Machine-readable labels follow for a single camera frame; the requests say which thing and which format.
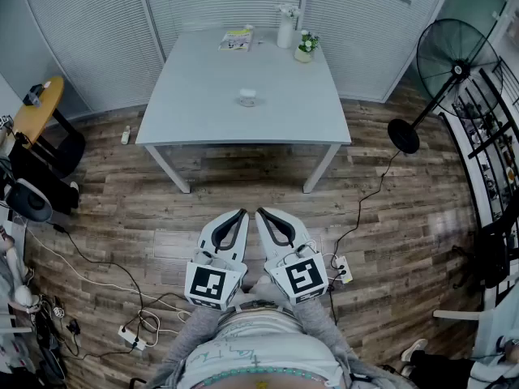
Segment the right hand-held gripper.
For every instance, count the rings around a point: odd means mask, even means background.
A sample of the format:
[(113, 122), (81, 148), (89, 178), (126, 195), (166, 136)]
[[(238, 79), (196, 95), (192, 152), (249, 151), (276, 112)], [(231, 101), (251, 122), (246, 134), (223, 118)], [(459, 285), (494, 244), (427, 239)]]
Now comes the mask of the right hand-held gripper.
[(315, 242), (310, 241), (304, 223), (270, 207), (258, 208), (255, 222), (267, 259), (264, 270), (290, 304), (298, 305), (325, 294), (328, 273), (324, 258), (315, 249)]

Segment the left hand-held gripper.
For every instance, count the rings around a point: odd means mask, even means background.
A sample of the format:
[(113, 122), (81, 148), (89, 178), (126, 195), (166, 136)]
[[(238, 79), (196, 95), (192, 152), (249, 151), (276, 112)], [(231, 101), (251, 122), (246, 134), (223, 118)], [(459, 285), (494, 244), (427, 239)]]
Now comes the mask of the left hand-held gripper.
[(219, 215), (207, 223), (198, 247), (187, 263), (185, 298), (195, 306), (227, 311), (242, 286), (247, 265), (242, 260), (249, 216), (243, 208)]

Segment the person's left forearm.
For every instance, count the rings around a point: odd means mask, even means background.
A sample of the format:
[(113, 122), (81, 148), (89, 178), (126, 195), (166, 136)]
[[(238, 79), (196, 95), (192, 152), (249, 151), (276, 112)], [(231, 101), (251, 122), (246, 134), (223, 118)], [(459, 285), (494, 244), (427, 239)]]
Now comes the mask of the person's left forearm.
[(167, 378), (202, 343), (212, 338), (222, 313), (209, 308), (196, 308), (174, 339), (159, 371)]

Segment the person's right forearm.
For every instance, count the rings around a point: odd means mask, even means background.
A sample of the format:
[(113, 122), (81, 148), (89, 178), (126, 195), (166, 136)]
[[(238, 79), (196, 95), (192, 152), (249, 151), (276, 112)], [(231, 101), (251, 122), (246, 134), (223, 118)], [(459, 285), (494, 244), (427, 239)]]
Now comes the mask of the person's right forearm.
[(349, 374), (349, 359), (353, 355), (353, 350), (320, 300), (318, 298), (307, 300), (291, 306), (290, 310), (302, 324), (304, 331), (324, 343), (345, 373)]

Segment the white power strip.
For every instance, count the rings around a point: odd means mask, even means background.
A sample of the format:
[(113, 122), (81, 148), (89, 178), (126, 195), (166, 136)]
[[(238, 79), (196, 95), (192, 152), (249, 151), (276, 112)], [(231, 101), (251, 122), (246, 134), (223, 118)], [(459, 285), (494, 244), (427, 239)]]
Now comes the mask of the white power strip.
[(144, 351), (147, 347), (147, 342), (138, 337), (137, 334), (131, 331), (128, 327), (120, 326), (118, 329), (118, 335), (128, 344), (134, 346), (140, 351)]
[(335, 278), (335, 281), (339, 280), (342, 284), (348, 284), (351, 282), (353, 280), (353, 276), (346, 257), (342, 256), (335, 258), (334, 263), (337, 270), (337, 277)]

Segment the white table leg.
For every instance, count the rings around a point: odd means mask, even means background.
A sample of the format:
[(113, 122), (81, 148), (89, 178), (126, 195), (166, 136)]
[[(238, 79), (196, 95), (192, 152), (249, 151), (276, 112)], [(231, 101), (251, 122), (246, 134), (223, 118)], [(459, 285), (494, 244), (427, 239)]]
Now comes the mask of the white table leg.
[(314, 190), (315, 185), (323, 176), (340, 147), (341, 145), (339, 143), (324, 146), (320, 158), (316, 161), (315, 167), (303, 185), (302, 192), (304, 194), (310, 194)]
[(156, 163), (171, 179), (171, 181), (176, 185), (176, 187), (179, 188), (182, 193), (189, 194), (191, 192), (191, 186), (189, 185), (187, 180), (184, 179), (176, 170), (173, 161), (163, 151), (163, 148), (152, 145), (146, 145), (145, 148), (148, 151), (148, 153), (152, 156), (152, 158), (156, 161)]

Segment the snake print belt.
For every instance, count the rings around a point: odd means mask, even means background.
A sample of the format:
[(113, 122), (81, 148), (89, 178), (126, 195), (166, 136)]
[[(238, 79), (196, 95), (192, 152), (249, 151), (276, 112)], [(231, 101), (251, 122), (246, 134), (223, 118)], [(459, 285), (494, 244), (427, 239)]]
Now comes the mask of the snake print belt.
[(237, 313), (255, 310), (274, 310), (283, 313), (285, 308), (276, 304), (265, 303), (264, 301), (251, 301), (249, 303), (235, 306), (235, 311)]

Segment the person's body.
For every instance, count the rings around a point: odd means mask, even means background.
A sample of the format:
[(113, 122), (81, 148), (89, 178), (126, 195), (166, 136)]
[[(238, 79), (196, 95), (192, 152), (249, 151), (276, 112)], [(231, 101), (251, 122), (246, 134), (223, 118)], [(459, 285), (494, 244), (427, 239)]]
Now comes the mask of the person's body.
[(361, 361), (354, 353), (346, 374), (328, 347), (309, 336), (281, 290), (261, 276), (235, 306), (264, 301), (283, 313), (222, 313), (212, 338), (199, 345), (168, 378), (157, 368), (146, 389), (413, 389), (403, 378)]

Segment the small potted flower plant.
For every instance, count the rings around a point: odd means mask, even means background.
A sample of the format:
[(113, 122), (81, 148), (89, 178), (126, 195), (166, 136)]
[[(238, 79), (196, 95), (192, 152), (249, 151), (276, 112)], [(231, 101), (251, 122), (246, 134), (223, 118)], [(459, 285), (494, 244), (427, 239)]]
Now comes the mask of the small potted flower plant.
[(307, 30), (301, 31), (301, 40), (298, 42), (294, 52), (294, 58), (302, 63), (311, 62), (314, 52), (319, 47), (319, 37)]

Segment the pile of black gear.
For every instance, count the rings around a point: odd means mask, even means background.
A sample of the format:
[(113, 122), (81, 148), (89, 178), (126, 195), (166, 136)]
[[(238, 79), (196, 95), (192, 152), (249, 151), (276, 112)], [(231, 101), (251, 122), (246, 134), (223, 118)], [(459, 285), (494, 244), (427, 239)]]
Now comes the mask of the pile of black gear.
[[(43, 356), (42, 368), (47, 374), (49, 380), (55, 380), (58, 383), (65, 383), (66, 365), (61, 354), (61, 348), (68, 350), (72, 359), (79, 359), (79, 345), (77, 336), (80, 334), (80, 327), (75, 318), (73, 318), (65, 327), (63, 319), (65, 311), (59, 305), (59, 300), (54, 303), (44, 295), (40, 295), (39, 310), (31, 315), (31, 321), (36, 337), (36, 343)], [(63, 331), (66, 329), (71, 334), (71, 347), (65, 338), (59, 333), (54, 324), (54, 319), (60, 323)]]

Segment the green yellow magazine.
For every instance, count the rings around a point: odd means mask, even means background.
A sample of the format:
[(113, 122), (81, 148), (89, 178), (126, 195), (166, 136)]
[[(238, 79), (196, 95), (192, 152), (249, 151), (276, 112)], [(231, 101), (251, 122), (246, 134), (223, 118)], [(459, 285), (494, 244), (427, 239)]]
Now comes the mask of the green yellow magazine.
[(228, 31), (219, 44), (219, 50), (246, 52), (252, 42), (253, 31), (249, 28)]

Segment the white vase with white flowers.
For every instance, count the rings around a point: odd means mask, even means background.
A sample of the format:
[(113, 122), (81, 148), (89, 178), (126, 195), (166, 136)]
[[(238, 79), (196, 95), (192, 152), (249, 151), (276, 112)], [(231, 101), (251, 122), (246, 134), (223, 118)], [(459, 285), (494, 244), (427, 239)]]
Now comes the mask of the white vase with white flowers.
[(277, 11), (281, 14), (281, 22), (277, 33), (277, 46), (281, 49), (288, 49), (292, 42), (294, 22), (300, 15), (297, 5), (282, 3), (276, 5)]

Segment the white black chair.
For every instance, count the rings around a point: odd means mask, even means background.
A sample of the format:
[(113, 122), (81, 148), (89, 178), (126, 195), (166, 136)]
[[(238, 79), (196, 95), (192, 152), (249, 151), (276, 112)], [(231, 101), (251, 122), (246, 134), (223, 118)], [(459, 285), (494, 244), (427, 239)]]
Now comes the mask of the white black chair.
[(5, 201), (14, 212), (34, 222), (49, 221), (53, 214), (45, 195), (23, 178), (17, 179), (11, 186)]

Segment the black office chair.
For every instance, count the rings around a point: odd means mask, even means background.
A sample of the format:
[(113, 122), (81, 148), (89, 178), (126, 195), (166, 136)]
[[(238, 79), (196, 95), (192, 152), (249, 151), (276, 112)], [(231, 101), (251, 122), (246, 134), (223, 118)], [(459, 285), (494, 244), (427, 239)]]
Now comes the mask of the black office chair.
[(466, 257), (466, 269), (453, 287), (461, 288), (471, 275), (486, 289), (498, 286), (510, 275), (510, 261), (519, 259), (519, 247), (508, 246), (508, 236), (517, 220), (503, 214), (498, 220), (482, 227), (474, 240), (474, 251), (467, 253), (460, 246), (452, 251)]

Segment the round wooden side table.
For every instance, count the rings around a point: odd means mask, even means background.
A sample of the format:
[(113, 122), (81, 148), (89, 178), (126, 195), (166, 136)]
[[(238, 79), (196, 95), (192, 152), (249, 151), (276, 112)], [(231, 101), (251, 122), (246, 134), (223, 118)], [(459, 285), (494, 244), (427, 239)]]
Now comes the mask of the round wooden side table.
[[(14, 119), (15, 138), (22, 145), (50, 166), (54, 175), (63, 179), (69, 177), (83, 157), (85, 138), (59, 112), (64, 91), (64, 79), (54, 76), (42, 84), (41, 107), (23, 105)], [(43, 137), (43, 132), (50, 119), (66, 131), (66, 137), (55, 147)]]

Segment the black device on side table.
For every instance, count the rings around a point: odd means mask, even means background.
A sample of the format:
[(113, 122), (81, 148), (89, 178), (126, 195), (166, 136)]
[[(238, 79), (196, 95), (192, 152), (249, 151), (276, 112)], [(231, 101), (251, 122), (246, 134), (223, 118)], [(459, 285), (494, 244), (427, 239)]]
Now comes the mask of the black device on side table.
[(44, 86), (40, 83), (33, 85), (23, 99), (23, 103), (26, 106), (41, 107), (41, 95), (44, 91)]

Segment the black standing fan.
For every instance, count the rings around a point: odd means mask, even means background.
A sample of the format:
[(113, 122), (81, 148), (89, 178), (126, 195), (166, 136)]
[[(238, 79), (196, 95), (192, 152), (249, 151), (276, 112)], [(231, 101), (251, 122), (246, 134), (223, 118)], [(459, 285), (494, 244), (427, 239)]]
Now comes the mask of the black standing fan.
[(430, 100), (412, 122), (393, 119), (388, 136), (400, 151), (419, 149), (418, 125), (434, 109), (464, 120), (486, 117), (498, 105), (503, 89), (500, 59), (488, 39), (459, 19), (439, 19), (419, 38), (418, 75)]

